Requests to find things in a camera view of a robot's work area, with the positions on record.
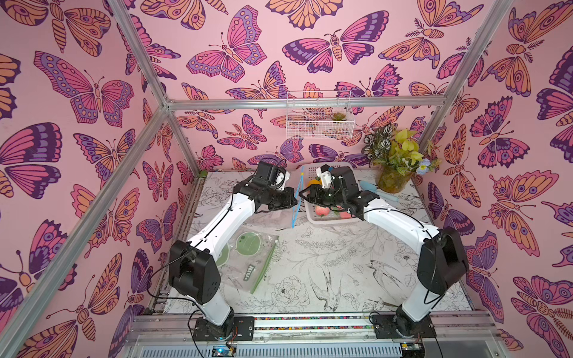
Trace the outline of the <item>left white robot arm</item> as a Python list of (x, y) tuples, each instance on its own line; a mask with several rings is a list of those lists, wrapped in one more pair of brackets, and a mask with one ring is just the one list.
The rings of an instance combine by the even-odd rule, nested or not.
[(170, 249), (169, 285), (193, 301), (215, 328), (225, 329), (234, 319), (220, 291), (216, 261), (236, 231), (262, 206), (273, 212), (298, 204), (288, 180), (285, 168), (260, 162), (253, 175), (234, 186), (228, 201), (198, 234), (173, 243)]

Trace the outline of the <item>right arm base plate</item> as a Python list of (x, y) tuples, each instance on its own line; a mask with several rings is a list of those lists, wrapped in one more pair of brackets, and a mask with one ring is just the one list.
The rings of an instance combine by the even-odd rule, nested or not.
[(437, 334), (430, 316), (420, 322), (412, 322), (407, 316), (393, 313), (371, 313), (369, 321), (377, 339), (436, 338)]

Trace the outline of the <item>clear blue-zipper zip-top bag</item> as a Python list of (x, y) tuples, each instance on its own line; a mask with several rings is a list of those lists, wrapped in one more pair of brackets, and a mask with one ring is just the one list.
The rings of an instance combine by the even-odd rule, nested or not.
[(290, 173), (283, 167), (259, 162), (252, 183), (256, 188), (255, 214), (274, 214), (288, 210), (288, 215), (281, 214), (285, 228), (295, 228), (301, 208), (296, 190), (288, 182)]

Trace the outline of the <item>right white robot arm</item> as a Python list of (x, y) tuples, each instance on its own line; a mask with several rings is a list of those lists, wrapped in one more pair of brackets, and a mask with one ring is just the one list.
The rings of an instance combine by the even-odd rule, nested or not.
[(379, 194), (361, 189), (353, 170), (323, 165), (317, 170), (320, 184), (311, 184), (298, 195), (310, 204), (342, 209), (351, 217), (384, 229), (418, 255), (417, 283), (395, 312), (396, 331), (412, 337), (443, 299), (451, 286), (469, 271), (469, 260), (454, 228), (425, 224), (387, 203)]

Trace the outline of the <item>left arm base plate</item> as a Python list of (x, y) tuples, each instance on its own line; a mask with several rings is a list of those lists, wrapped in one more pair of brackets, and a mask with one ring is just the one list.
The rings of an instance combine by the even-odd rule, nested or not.
[(234, 316), (222, 326), (217, 326), (207, 319), (197, 319), (192, 336), (197, 342), (252, 341), (254, 332), (254, 316)]

